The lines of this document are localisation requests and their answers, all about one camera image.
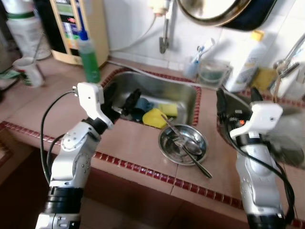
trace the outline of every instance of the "bottle cap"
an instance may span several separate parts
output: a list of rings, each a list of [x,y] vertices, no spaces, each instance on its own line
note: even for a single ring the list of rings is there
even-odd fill
[[[82,41],[88,40],[88,34],[86,30],[78,31],[78,35]]]
[[[259,31],[259,30],[254,30],[251,33],[251,39],[260,42],[264,37],[264,32],[263,31]]]

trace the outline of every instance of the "wall tile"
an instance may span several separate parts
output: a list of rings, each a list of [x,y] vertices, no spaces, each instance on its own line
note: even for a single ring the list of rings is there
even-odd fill
[[[213,38],[218,42],[221,31],[222,28],[194,23],[178,9],[173,43],[167,60],[183,63],[186,57],[196,55],[197,46],[203,45],[207,39]]]
[[[104,0],[110,49],[127,46],[138,39],[152,19],[153,13],[142,0]],[[135,46],[123,50],[132,53]]]
[[[296,0],[288,16],[305,19],[305,0]]]
[[[296,41],[304,33],[305,20],[287,17],[275,41],[264,58],[263,66],[272,66],[279,59],[287,56]]]
[[[162,68],[168,68],[168,61],[166,61],[166,60],[160,60],[160,59],[155,59],[155,58],[150,58],[150,57],[142,58],[142,60],[143,61],[141,63],[144,63],[144,64],[162,67]]]
[[[274,42],[284,20],[285,16],[270,15],[267,21],[258,28],[258,30],[265,32],[263,43],[267,49]],[[251,32],[224,29],[217,47],[211,53],[211,57],[230,62],[240,43],[248,39],[250,35]]]
[[[277,0],[271,13],[276,15],[287,16],[295,0]]]
[[[147,1],[104,0],[104,6],[111,48],[132,43],[153,20]],[[263,42],[268,48],[263,67],[271,67],[274,60],[285,56],[304,32],[300,29],[304,28],[304,20],[300,20],[305,18],[304,9],[305,0],[277,0],[267,21],[259,28],[265,31]],[[170,29],[174,31],[170,33],[170,47],[165,54],[159,52],[159,37],[163,35],[164,23],[164,17],[161,17],[156,19],[152,29],[136,45],[120,52],[112,52],[111,56],[181,71],[185,59],[194,56],[197,46],[203,45],[207,39],[214,38],[217,46],[204,55],[203,59],[229,62],[238,44],[250,36],[250,32],[198,25],[184,16],[177,5],[173,15]]]

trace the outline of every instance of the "yellow cap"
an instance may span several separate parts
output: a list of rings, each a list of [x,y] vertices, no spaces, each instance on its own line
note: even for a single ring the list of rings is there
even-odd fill
[[[264,37],[264,32],[260,31],[260,30],[254,30],[251,33],[251,39],[256,40],[258,42],[260,42]]]

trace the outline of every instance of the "sponge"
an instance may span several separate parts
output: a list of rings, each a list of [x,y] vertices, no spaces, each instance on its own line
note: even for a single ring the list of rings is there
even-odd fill
[[[178,109],[176,104],[159,104],[159,110],[167,116],[177,117]]]
[[[166,125],[166,122],[161,115],[164,115],[167,118],[167,116],[159,109],[153,108],[152,110],[144,114],[142,119],[143,123],[145,125],[150,125],[162,129]]]

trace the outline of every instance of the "spoon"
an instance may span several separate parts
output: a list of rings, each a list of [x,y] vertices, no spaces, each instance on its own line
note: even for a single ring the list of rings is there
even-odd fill
[[[183,148],[183,147],[187,148],[191,154],[194,154],[194,155],[201,154],[200,147],[192,139],[189,139],[189,138],[185,139],[185,137],[182,134],[180,134],[179,130],[174,125],[171,124],[170,120],[168,120],[164,115],[161,115],[161,116],[165,120],[165,122],[168,124],[168,126],[177,135],[177,137],[175,139],[173,139],[175,144],[179,144],[178,146],[181,148]]]
[[[178,130],[176,127],[174,127],[174,126],[168,121],[168,119],[167,119],[164,115],[161,115],[161,116],[162,116],[162,118],[166,121],[166,123],[168,124],[168,126],[178,135],[178,137],[175,138],[176,140],[172,139],[172,141],[173,141],[177,146],[179,146],[180,148],[182,148],[182,149],[186,152],[186,154],[191,158],[191,160],[197,165],[197,167],[200,169],[200,171],[201,171],[207,178],[211,179],[211,178],[212,178],[212,174],[211,174],[208,170],[206,170],[206,169],[205,169],[205,168],[204,168],[204,167],[203,167],[203,166],[193,157],[191,151],[190,151],[187,147],[185,147],[185,143],[186,143],[187,141],[185,141],[183,135],[180,134],[179,130]],[[195,143],[194,141],[192,141],[192,140],[190,140],[189,142],[190,142],[190,143],[189,143],[189,146],[192,145],[191,147],[192,147],[192,148],[195,148],[195,144],[196,144],[196,143]]]

